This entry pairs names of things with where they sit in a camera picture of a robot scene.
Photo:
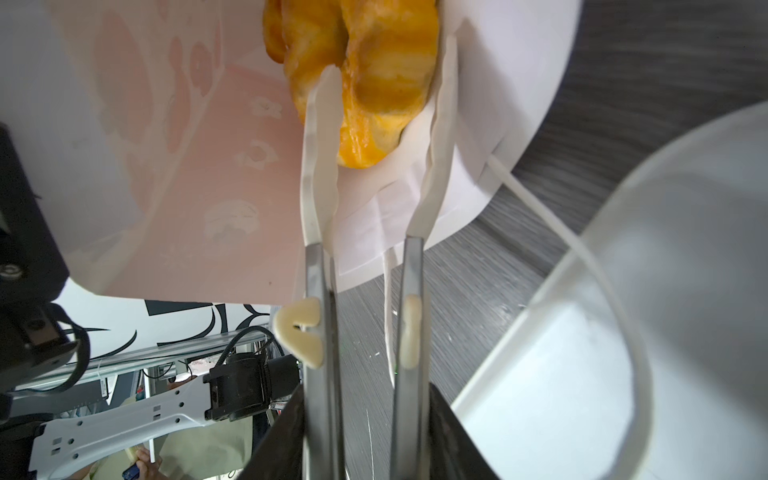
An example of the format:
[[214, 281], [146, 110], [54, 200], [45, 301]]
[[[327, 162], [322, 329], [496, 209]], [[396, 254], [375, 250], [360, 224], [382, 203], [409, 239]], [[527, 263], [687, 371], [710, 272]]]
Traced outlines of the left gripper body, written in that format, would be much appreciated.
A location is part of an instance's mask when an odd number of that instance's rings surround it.
[[[1, 418], [13, 401], [72, 388], [90, 359], [90, 340], [55, 303], [69, 270], [38, 206], [9, 129], [1, 126]], [[16, 388], [76, 359], [49, 389]]]

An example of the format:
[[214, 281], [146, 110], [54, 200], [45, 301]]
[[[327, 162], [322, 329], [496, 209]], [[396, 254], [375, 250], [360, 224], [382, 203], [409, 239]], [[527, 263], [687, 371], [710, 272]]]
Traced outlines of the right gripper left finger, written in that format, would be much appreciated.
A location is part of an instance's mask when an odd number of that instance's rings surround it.
[[328, 66], [305, 111], [300, 181], [305, 294], [274, 320], [278, 340], [303, 368], [306, 479], [346, 476], [333, 246], [343, 114], [341, 72]]

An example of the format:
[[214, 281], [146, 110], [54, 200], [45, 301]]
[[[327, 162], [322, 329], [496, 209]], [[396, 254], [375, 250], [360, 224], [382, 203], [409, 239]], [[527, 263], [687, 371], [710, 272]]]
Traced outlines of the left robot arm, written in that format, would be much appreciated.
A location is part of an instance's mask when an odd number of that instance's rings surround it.
[[[86, 417], [13, 418], [14, 400], [75, 386], [90, 361], [87, 331], [55, 304], [69, 273], [8, 131], [1, 132], [1, 476], [69, 479], [94, 462], [171, 433], [240, 420], [299, 390], [295, 357], [237, 354], [232, 337], [212, 370], [176, 389]], [[76, 361], [58, 387], [20, 385]]]

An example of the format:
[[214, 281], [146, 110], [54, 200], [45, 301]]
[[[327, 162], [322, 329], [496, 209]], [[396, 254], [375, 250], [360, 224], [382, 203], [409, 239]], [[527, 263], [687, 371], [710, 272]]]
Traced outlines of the red white paper bag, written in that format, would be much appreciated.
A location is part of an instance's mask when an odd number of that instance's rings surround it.
[[[264, 1], [1, 1], [1, 126], [72, 278], [93, 293], [282, 303], [298, 292], [303, 127], [263, 52]], [[457, 33], [458, 140], [431, 247], [495, 192], [564, 75], [583, 1], [438, 1]], [[436, 93], [400, 145], [340, 169], [340, 290], [402, 260]]]

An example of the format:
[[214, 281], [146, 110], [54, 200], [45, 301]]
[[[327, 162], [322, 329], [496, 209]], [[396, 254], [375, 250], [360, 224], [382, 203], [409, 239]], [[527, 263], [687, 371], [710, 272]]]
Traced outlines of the yellow twisted ring bread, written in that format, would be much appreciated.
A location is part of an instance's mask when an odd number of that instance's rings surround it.
[[340, 69], [340, 166], [367, 169], [396, 149], [428, 99], [440, 30], [435, 2], [268, 1], [262, 25], [300, 117], [322, 71]]

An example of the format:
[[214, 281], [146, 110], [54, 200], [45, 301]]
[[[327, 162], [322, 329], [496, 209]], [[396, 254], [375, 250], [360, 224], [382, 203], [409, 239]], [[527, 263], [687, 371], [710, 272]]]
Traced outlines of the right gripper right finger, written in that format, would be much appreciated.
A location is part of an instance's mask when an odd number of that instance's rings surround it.
[[399, 309], [392, 479], [426, 479], [429, 473], [430, 302], [424, 274], [424, 251], [449, 185], [458, 108], [458, 47], [446, 38], [441, 84], [436, 94], [421, 197], [406, 229]]

